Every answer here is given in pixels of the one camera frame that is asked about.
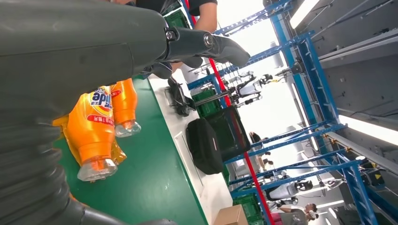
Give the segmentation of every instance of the metal bolt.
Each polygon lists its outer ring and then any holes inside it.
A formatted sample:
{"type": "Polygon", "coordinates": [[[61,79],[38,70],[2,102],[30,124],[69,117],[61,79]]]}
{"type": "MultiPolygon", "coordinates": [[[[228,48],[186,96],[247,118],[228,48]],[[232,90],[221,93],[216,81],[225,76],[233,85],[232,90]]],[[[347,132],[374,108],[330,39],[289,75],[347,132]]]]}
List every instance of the metal bolt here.
{"type": "Polygon", "coordinates": [[[171,41],[176,38],[176,35],[172,31],[166,31],[166,38],[167,38],[167,40],[171,41]]]}
{"type": "Polygon", "coordinates": [[[205,34],[203,36],[203,40],[205,42],[206,47],[213,47],[214,45],[214,40],[213,40],[213,36],[209,33],[205,34]]]}

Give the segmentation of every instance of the black shirt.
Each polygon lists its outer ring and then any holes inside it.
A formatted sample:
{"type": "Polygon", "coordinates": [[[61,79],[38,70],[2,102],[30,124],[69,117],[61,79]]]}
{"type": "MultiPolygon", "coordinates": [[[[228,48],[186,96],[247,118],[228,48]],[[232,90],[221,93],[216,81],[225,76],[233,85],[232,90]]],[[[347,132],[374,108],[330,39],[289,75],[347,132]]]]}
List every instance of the black shirt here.
{"type": "MultiPolygon", "coordinates": [[[[137,0],[137,7],[151,9],[162,14],[175,1],[176,0],[137,0]]],[[[199,16],[199,6],[209,2],[217,3],[217,0],[189,0],[189,13],[192,16],[199,16]]]]}
{"type": "Polygon", "coordinates": [[[257,142],[261,141],[260,136],[258,134],[256,134],[256,133],[253,133],[253,135],[251,135],[250,138],[251,138],[253,143],[257,143],[257,142]]]}

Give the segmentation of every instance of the white table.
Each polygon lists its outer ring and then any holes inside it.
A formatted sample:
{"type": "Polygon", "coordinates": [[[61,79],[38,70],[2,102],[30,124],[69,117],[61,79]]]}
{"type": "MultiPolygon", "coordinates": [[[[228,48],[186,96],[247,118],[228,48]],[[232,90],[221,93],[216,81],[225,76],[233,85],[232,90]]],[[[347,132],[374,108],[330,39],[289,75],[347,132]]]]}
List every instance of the white table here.
{"type": "MultiPolygon", "coordinates": [[[[185,84],[184,76],[181,70],[177,70],[173,77],[182,83],[182,88],[187,97],[190,93],[185,84]]],[[[165,89],[168,87],[167,80],[162,80],[155,75],[148,77],[152,89],[158,100],[161,112],[166,121],[167,127],[173,137],[174,144],[178,150],[188,178],[191,181],[196,196],[198,197],[200,207],[206,216],[207,222],[212,225],[220,209],[232,206],[232,198],[225,184],[221,173],[206,175],[195,167],[192,161],[191,153],[188,150],[185,129],[187,124],[199,118],[197,112],[191,112],[188,117],[178,115],[175,109],[171,108],[165,96],[165,89]]]]}

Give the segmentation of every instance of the tide logo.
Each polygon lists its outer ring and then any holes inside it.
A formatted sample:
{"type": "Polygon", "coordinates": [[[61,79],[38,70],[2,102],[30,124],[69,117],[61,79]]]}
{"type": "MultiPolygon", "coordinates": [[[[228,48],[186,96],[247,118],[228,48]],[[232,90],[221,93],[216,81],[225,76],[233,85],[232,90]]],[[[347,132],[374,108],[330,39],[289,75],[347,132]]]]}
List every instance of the tide logo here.
{"type": "Polygon", "coordinates": [[[106,88],[100,87],[90,94],[90,105],[105,116],[112,114],[112,100],[109,92],[106,88]]]}

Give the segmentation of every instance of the white robot body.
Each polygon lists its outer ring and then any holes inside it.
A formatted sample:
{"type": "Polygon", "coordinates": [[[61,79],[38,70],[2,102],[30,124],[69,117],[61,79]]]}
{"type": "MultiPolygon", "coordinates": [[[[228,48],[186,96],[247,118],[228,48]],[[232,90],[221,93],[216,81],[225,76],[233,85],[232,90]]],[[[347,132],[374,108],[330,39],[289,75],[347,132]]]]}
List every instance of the white robot body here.
{"type": "Polygon", "coordinates": [[[242,96],[246,96],[246,95],[252,95],[252,94],[260,93],[261,90],[262,90],[262,87],[261,87],[261,84],[260,84],[260,78],[257,77],[256,79],[250,81],[244,87],[242,87],[239,90],[239,93],[242,96]]]}
{"type": "Polygon", "coordinates": [[[282,184],[277,189],[271,191],[269,196],[273,199],[285,199],[295,196],[299,191],[295,187],[295,182],[282,184]]]}

